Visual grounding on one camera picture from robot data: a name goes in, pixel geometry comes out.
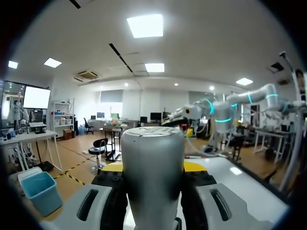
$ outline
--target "white ceiling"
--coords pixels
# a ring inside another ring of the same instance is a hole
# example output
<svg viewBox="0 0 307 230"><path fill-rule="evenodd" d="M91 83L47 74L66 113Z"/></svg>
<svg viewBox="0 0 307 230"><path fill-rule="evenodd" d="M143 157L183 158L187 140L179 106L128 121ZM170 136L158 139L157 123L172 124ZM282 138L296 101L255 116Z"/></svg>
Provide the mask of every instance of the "white ceiling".
<svg viewBox="0 0 307 230"><path fill-rule="evenodd" d="M163 15L164 36L133 38L126 19L152 13ZM18 69L9 69L8 74L39 81L71 79L78 71L92 69L103 81L113 80L108 83L113 89L121 82L115 78L133 75L109 43L137 75L147 76L141 72L144 63L165 64L165 73L149 73L150 79L140 80L144 88L173 88L179 80L178 89L185 85L197 90L202 84L195 80L210 82L204 87L211 82L238 86L235 81L242 77L254 81L246 89L256 88L289 76L287 71L273 75L266 70L277 60L285 66L278 57L284 50L302 67L290 37L257 0L94 0L80 9L68 0L57 0L22 38L11 58L19 63ZM56 69L43 65L49 57L62 64Z"/></svg>

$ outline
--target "yellow black caution tape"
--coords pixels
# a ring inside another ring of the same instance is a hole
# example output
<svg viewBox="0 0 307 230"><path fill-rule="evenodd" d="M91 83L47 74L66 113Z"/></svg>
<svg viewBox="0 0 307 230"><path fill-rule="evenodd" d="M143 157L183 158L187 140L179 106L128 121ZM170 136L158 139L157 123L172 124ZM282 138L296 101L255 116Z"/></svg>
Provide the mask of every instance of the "yellow black caution tape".
<svg viewBox="0 0 307 230"><path fill-rule="evenodd" d="M62 176L62 175L64 175L64 174L65 174L65 173L63 172L63 173L61 173L61 174L59 174L59 175L53 177L53 179L57 179L57 178L59 178L60 176Z"/></svg>
<svg viewBox="0 0 307 230"><path fill-rule="evenodd" d="M69 176L71 179L75 180L76 182L78 182L78 183L80 183L80 184L82 184L82 185L85 185L84 182L82 182L82 181L78 180L77 178L75 178L75 177L69 175L68 173L65 172L64 174L67 175L67 176Z"/></svg>
<svg viewBox="0 0 307 230"><path fill-rule="evenodd" d="M83 164L84 162L90 160L90 159L93 158L93 157L94 157L94 156L92 156L92 157L90 157L90 158L87 158L86 160L82 161L81 163L77 164L76 166L73 166L73 167L71 167L70 169L66 170L65 172L63 172L63 173L61 173L61 174L59 174L59 175L53 177L53 179L59 178L60 176L62 176L62 175L64 175L65 173L69 172L70 170L73 170L73 169L76 168L77 166Z"/></svg>
<svg viewBox="0 0 307 230"><path fill-rule="evenodd" d="M73 170L75 167L79 166L80 164L86 162L87 160L89 160L90 158L86 159L85 161L82 161L81 163L77 164L76 166L71 167L70 169L66 170L64 173L67 173L70 170Z"/></svg>

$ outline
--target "monitor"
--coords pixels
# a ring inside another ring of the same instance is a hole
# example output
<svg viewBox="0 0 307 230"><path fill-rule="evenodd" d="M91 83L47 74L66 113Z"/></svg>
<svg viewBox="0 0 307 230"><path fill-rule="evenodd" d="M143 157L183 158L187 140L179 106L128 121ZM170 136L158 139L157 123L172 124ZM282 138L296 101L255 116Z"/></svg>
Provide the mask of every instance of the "monitor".
<svg viewBox="0 0 307 230"><path fill-rule="evenodd" d="M97 118L105 118L105 113L97 113Z"/></svg>
<svg viewBox="0 0 307 230"><path fill-rule="evenodd" d="M119 119L119 114L111 114L112 119Z"/></svg>
<svg viewBox="0 0 307 230"><path fill-rule="evenodd" d="M26 86L24 92L24 108L48 109L51 90Z"/></svg>
<svg viewBox="0 0 307 230"><path fill-rule="evenodd" d="M282 131L283 132L287 132L288 131L288 127L286 125L282 125Z"/></svg>
<svg viewBox="0 0 307 230"><path fill-rule="evenodd" d="M147 123L147 117L146 116L141 116L140 117L140 122L141 123Z"/></svg>
<svg viewBox="0 0 307 230"><path fill-rule="evenodd" d="M153 121L161 121L161 113L150 113L150 119Z"/></svg>

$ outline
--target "ceiling beam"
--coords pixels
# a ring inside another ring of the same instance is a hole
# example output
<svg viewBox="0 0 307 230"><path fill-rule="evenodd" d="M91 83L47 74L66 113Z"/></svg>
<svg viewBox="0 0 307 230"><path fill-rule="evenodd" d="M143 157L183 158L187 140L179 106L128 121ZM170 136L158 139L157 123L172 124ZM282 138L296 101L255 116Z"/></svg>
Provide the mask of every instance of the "ceiling beam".
<svg viewBox="0 0 307 230"><path fill-rule="evenodd" d="M171 79L171 80L186 80L186 81L203 81L203 82L209 82L209 83L217 83L225 85L223 82L219 81L212 81L207 80L204 78L197 78L197 77L169 77L169 76L142 76L142 77L131 77L131 76L125 76L125 77L111 77L111 78L105 78L100 80L94 80L86 83L80 83L78 86L85 86L85 85L91 85L91 84L98 84L108 81L121 81L121 80L141 80L141 79ZM230 88L233 88L233 90L248 90L248 88L245 87L239 87L237 85L227 84Z"/></svg>

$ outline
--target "yellow panel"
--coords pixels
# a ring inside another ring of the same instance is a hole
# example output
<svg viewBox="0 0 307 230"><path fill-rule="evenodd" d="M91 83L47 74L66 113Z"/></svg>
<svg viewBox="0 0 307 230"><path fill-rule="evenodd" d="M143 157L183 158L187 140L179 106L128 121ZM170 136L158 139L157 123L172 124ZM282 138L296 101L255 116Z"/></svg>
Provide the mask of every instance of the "yellow panel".
<svg viewBox="0 0 307 230"><path fill-rule="evenodd" d="M184 161L184 170L186 172L199 172L199 171L207 171L207 169L200 164Z"/></svg>
<svg viewBox="0 0 307 230"><path fill-rule="evenodd" d="M207 169L200 164L184 161L184 169L186 172L199 172L199 171L207 171ZM122 172L123 164L121 162L111 163L102 168L102 171L110 171L110 172Z"/></svg>
<svg viewBox="0 0 307 230"><path fill-rule="evenodd" d="M123 171L123 163L115 162L106 165L102 168L102 171L109 171L109 172L122 172Z"/></svg>

